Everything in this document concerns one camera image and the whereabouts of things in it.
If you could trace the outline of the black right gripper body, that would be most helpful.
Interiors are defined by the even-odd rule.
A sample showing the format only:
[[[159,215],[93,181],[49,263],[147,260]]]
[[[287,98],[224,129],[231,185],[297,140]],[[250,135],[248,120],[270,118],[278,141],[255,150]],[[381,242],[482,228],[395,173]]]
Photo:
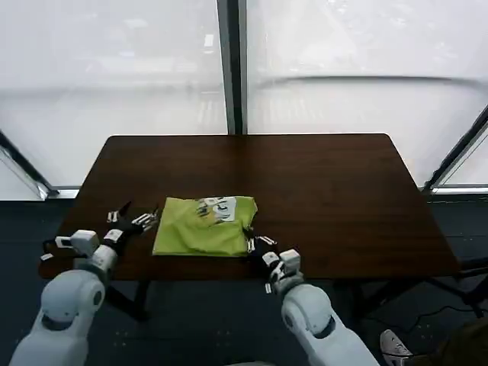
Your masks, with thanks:
[[[255,245],[254,250],[249,254],[249,261],[252,270],[260,277],[269,277],[277,267],[276,250],[268,245]]]

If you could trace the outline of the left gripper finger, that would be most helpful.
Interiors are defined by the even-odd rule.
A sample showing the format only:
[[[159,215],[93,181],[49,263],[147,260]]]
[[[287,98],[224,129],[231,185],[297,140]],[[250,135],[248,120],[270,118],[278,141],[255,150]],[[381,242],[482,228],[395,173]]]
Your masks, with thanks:
[[[151,229],[158,220],[159,207],[156,206],[148,213],[143,213],[131,221],[131,226],[135,233],[144,233]]]
[[[131,205],[131,201],[128,201],[118,210],[109,211],[108,212],[108,223],[117,223],[117,222],[121,221],[125,217],[125,214],[127,213],[130,205]]]

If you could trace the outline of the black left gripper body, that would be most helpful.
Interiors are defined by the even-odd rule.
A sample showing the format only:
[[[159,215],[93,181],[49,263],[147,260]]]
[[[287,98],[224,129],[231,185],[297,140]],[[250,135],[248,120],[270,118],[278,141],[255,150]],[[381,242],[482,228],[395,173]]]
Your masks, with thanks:
[[[140,235],[143,232],[143,225],[128,219],[120,219],[113,224],[113,229],[121,231],[118,238],[114,240],[115,247],[123,248],[131,236]]]

